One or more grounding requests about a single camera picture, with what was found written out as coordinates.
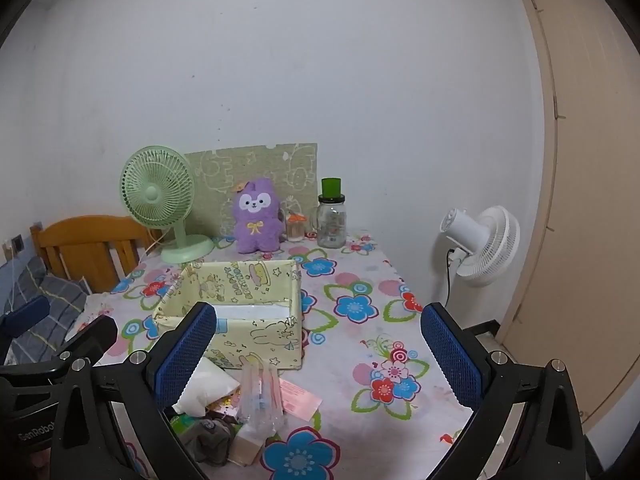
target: metal bolt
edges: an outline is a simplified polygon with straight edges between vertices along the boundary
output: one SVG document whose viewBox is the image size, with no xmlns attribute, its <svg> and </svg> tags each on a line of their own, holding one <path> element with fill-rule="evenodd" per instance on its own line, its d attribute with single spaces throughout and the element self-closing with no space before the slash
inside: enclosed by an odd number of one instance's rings
<svg viewBox="0 0 640 480">
<path fill-rule="evenodd" d="M 566 366 L 560 359 L 551 359 L 551 367 L 556 372 L 564 372 L 566 370 Z"/>
<path fill-rule="evenodd" d="M 497 365 L 503 365 L 509 360 L 509 358 L 504 352 L 497 351 L 491 353 L 491 360 Z"/>
<path fill-rule="evenodd" d="M 76 359 L 71 365 L 71 369 L 75 372 L 79 372 L 84 368 L 84 359 Z"/>
<path fill-rule="evenodd" d="M 145 359 L 146 359 L 146 352 L 142 350 L 137 350 L 129 356 L 129 361 L 131 361 L 135 365 L 139 365 L 140 363 L 143 363 Z"/>
</svg>

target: beige door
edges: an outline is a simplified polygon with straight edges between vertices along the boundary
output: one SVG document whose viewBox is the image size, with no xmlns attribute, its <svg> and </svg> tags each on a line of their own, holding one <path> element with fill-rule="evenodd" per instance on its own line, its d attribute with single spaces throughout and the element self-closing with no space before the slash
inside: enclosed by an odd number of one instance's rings
<svg viewBox="0 0 640 480">
<path fill-rule="evenodd" d="M 640 56 L 604 0 L 533 3 L 557 100 L 556 173 L 503 344 L 519 362 L 562 359 L 585 422 L 640 354 Z"/>
</svg>

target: wooden chair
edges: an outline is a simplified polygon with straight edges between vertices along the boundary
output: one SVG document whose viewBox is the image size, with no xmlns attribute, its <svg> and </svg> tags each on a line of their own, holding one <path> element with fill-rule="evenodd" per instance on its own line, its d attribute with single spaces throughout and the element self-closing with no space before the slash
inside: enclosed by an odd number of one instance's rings
<svg viewBox="0 0 640 480">
<path fill-rule="evenodd" d="M 149 232 L 128 216 L 95 215 L 67 218 L 44 230 L 32 226 L 31 236 L 36 252 L 56 276 L 68 280 L 84 276 L 93 292 L 109 292 L 120 279 L 108 244 L 116 249 L 126 275 L 138 264 L 136 240 L 149 247 L 161 234 Z"/>
</svg>

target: green fan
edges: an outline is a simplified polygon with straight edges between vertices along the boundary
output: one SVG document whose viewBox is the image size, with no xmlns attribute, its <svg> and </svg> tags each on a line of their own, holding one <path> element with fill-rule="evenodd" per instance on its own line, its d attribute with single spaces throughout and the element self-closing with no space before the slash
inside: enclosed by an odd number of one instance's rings
<svg viewBox="0 0 640 480">
<path fill-rule="evenodd" d="M 187 159 L 164 146 L 137 150 L 120 175 L 120 197 L 134 220 L 150 229 L 174 228 L 175 240 L 162 248 L 169 264 L 191 262 L 213 250 L 211 238 L 184 231 L 195 191 Z"/>
</svg>

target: fan base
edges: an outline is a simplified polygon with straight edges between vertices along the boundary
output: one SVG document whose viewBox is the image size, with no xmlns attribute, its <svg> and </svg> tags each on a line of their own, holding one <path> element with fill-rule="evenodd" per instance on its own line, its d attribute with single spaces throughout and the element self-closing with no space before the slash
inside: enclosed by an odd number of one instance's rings
<svg viewBox="0 0 640 480">
<path fill-rule="evenodd" d="M 213 240 L 205 235 L 187 235 L 184 247 L 178 247 L 174 240 L 162 248 L 160 256 L 168 264 L 184 264 L 206 256 L 213 247 Z"/>
</svg>

